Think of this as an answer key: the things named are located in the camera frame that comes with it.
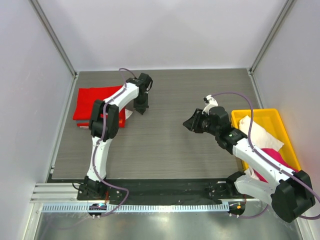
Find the yellow plastic bin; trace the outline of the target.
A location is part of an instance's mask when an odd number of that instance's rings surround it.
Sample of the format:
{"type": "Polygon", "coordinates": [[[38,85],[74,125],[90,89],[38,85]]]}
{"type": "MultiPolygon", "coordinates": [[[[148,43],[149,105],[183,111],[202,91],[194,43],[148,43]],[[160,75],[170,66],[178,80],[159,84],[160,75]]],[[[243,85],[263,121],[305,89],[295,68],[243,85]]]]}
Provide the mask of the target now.
{"type": "MultiPolygon", "coordinates": [[[[240,120],[246,116],[251,116],[250,109],[237,109],[231,111],[231,123],[235,128],[239,128],[240,120]]],[[[286,128],[275,108],[254,109],[253,121],[263,127],[269,134],[284,143],[278,150],[283,160],[293,169],[300,171],[301,166],[292,147],[286,128]]]]}

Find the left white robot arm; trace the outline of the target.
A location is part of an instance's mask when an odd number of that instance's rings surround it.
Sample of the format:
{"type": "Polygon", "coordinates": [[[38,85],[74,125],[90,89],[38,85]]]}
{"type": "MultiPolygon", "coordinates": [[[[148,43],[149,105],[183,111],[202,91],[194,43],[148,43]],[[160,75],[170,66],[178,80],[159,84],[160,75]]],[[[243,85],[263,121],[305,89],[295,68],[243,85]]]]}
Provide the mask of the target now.
{"type": "Polygon", "coordinates": [[[78,196],[98,200],[108,191],[104,183],[107,176],[106,165],[111,143],[119,130],[120,112],[133,102],[133,108],[144,114],[149,108],[149,91],[153,80],[146,74],[128,78],[123,86],[112,96],[93,103],[89,130],[92,136],[90,166],[83,183],[79,186],[78,196]]]}

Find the white t shirt in bin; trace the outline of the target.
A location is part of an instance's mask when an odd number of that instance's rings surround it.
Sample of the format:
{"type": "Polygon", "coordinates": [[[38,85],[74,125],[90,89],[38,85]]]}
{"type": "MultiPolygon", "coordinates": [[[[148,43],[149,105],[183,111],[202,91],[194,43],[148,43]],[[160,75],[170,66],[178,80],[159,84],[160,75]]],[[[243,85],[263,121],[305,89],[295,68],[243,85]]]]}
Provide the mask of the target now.
{"type": "MultiPolygon", "coordinates": [[[[245,133],[249,134],[251,118],[247,115],[239,121],[239,129],[245,133]]],[[[253,121],[251,131],[250,131],[251,141],[254,145],[256,145],[260,149],[269,148],[274,149],[277,152],[283,147],[284,143],[280,140],[276,139],[269,132],[267,132],[262,126],[253,121]]],[[[252,167],[248,167],[244,171],[246,175],[258,180],[258,177],[254,174],[254,169],[252,167]]]]}

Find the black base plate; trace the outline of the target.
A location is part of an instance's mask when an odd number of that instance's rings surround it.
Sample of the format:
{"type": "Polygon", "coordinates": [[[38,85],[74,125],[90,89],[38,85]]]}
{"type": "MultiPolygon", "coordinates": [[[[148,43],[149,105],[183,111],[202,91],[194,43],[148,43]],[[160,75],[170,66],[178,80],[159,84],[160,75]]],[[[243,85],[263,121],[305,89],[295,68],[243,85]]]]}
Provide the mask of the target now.
{"type": "Polygon", "coordinates": [[[93,210],[107,205],[127,206],[220,206],[228,202],[227,211],[242,215],[248,197],[238,193],[225,178],[106,179],[103,182],[85,177],[76,187],[77,199],[103,201],[93,210]]]}

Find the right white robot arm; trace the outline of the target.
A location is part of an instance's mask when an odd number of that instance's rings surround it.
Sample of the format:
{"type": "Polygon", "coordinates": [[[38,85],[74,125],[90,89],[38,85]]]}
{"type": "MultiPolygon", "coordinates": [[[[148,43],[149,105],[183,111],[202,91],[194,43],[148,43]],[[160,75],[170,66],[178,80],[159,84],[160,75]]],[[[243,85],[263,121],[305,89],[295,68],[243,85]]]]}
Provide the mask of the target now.
{"type": "Polygon", "coordinates": [[[238,193],[270,205],[283,221],[291,223],[320,199],[306,172],[293,171],[254,145],[245,133],[232,126],[222,106],[213,106],[208,111],[197,108],[183,126],[197,134],[213,135],[222,149],[263,176],[265,181],[260,181],[239,171],[228,177],[228,181],[238,193]]]}

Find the folded orange t shirt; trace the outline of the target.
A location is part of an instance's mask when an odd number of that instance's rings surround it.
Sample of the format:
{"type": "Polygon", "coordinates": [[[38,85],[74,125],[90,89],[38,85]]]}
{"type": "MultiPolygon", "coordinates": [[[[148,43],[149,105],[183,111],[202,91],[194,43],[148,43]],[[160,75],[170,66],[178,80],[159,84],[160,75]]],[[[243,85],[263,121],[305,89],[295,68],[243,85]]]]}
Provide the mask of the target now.
{"type": "MultiPolygon", "coordinates": [[[[126,120],[127,120],[127,117],[129,117],[131,115],[131,111],[130,110],[127,110],[127,109],[122,109],[120,112],[119,112],[119,121],[118,121],[118,125],[120,128],[124,128],[125,127],[125,124],[126,124],[126,120]]],[[[79,128],[83,128],[83,129],[88,129],[89,128],[89,125],[88,126],[78,126],[79,128]]]]}

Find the right aluminium frame post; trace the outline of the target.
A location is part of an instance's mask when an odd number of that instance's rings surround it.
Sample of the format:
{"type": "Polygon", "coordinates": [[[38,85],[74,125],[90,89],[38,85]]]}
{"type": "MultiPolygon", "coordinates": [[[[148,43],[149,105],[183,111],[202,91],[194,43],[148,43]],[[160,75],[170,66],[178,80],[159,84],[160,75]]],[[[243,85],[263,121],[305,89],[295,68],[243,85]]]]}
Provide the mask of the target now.
{"type": "Polygon", "coordinates": [[[248,74],[252,76],[257,69],[258,65],[260,64],[263,56],[265,55],[266,51],[268,50],[269,46],[271,45],[273,39],[276,37],[278,31],[280,30],[283,22],[285,21],[287,15],[289,14],[291,8],[296,3],[296,0],[286,0],[283,7],[281,8],[279,14],[277,15],[270,31],[268,32],[261,48],[259,49],[257,56],[255,57],[251,67],[247,69],[248,74]]]}

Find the magenta t shirt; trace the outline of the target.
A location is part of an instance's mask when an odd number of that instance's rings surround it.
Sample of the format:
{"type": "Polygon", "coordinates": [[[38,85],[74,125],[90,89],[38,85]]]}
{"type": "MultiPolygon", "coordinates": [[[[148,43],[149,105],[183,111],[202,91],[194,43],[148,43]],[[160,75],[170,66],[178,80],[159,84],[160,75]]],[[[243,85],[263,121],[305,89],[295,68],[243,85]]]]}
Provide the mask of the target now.
{"type": "MultiPolygon", "coordinates": [[[[284,159],[282,158],[281,154],[280,154],[278,151],[276,151],[276,150],[274,150],[274,149],[272,149],[272,148],[262,148],[261,150],[262,150],[263,152],[265,152],[268,156],[270,156],[271,158],[273,158],[274,160],[276,160],[278,163],[286,166],[287,168],[292,169],[292,170],[295,171],[295,172],[298,172],[298,170],[297,170],[296,168],[293,168],[293,167],[289,166],[289,165],[284,161],[284,159]]],[[[255,169],[253,170],[253,172],[254,172],[255,176],[258,177],[258,179],[259,179],[260,181],[267,183],[267,181],[265,180],[265,178],[264,178],[262,175],[260,175],[255,169]]]]}

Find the left aluminium frame post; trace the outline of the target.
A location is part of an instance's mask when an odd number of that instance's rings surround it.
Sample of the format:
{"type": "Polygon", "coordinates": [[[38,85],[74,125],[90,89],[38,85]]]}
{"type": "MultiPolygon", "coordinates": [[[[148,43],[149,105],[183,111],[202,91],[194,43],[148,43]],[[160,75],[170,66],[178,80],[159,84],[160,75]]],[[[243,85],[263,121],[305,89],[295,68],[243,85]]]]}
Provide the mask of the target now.
{"type": "Polygon", "coordinates": [[[67,69],[71,73],[72,77],[75,78],[77,76],[77,72],[73,67],[67,53],[65,52],[59,38],[57,37],[49,19],[47,18],[43,8],[41,7],[38,0],[28,0],[30,5],[32,6],[33,10],[35,11],[37,17],[39,18],[42,26],[44,27],[45,31],[47,32],[49,38],[51,39],[54,47],[56,48],[57,52],[59,53],[62,61],[66,65],[67,69]]]}

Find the folded grey t shirt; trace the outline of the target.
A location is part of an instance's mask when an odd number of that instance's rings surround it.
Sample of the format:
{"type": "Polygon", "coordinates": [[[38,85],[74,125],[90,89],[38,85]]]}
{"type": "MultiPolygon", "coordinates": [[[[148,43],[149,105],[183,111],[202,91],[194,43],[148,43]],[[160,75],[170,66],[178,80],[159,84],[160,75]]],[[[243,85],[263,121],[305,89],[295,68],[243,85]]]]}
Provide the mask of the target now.
{"type": "Polygon", "coordinates": [[[76,125],[77,126],[88,126],[90,121],[88,119],[86,120],[76,120],[76,125]]]}

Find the red t shirt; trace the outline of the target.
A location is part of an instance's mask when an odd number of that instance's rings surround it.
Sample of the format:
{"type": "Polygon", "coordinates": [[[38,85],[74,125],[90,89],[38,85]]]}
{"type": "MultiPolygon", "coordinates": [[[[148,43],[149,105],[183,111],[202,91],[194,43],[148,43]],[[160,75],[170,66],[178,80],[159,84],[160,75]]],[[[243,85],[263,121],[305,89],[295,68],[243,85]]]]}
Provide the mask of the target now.
{"type": "Polygon", "coordinates": [[[79,88],[76,100],[76,108],[72,119],[75,121],[89,120],[93,104],[96,100],[104,100],[122,88],[118,86],[79,88]]]}

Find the aluminium frame post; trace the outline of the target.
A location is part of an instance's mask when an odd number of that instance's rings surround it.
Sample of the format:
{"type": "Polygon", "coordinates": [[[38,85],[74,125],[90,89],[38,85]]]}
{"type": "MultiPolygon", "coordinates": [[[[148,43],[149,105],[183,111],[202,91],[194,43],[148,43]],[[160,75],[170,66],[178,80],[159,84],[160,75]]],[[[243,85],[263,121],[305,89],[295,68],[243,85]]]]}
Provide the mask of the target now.
{"type": "Polygon", "coordinates": [[[283,7],[281,8],[279,14],[277,15],[270,31],[268,32],[261,48],[259,49],[257,56],[255,57],[251,67],[247,69],[248,74],[252,76],[257,69],[258,65],[260,64],[263,56],[265,55],[266,51],[268,50],[269,46],[271,45],[273,39],[276,37],[278,31],[280,30],[283,22],[285,21],[287,15],[289,14],[291,8],[296,3],[296,0],[286,0],[283,7]]]}
{"type": "Polygon", "coordinates": [[[49,38],[51,39],[54,47],[56,48],[57,52],[59,53],[62,61],[66,65],[67,69],[71,73],[72,77],[75,78],[77,76],[77,72],[73,67],[67,53],[65,52],[59,38],[57,37],[49,19],[47,18],[43,8],[41,7],[38,0],[28,0],[30,5],[32,6],[33,10],[35,11],[37,17],[39,18],[42,26],[44,27],[45,31],[47,32],[49,38]]]}

